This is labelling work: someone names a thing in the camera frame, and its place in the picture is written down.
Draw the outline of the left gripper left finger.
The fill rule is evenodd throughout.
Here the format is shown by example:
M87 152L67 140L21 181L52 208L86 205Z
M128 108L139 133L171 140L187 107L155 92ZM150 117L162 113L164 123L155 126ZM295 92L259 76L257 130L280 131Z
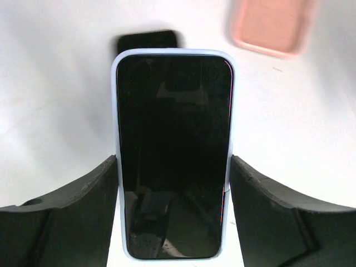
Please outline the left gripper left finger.
M59 189L1 208L1 266L106 266L116 157Z

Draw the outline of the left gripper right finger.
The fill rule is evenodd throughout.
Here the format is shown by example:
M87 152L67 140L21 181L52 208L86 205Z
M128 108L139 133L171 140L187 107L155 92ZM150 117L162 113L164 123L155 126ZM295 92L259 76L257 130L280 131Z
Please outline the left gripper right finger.
M297 192L231 159L230 193L245 266L354 266L355 209Z

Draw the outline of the pink phone case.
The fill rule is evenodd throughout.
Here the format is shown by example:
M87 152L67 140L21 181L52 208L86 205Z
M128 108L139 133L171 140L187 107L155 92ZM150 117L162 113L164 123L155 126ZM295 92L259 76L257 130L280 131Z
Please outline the pink phone case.
M297 56L308 40L318 1L237 1L229 37L238 47L279 58Z

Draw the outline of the black white-edged smartphone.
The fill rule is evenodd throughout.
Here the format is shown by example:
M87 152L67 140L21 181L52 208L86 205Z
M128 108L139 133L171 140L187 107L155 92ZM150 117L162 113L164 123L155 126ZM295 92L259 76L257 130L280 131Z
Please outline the black white-edged smartphone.
M130 33L121 35L115 42L115 52L119 55L123 51L138 48L179 48L179 37L170 29Z

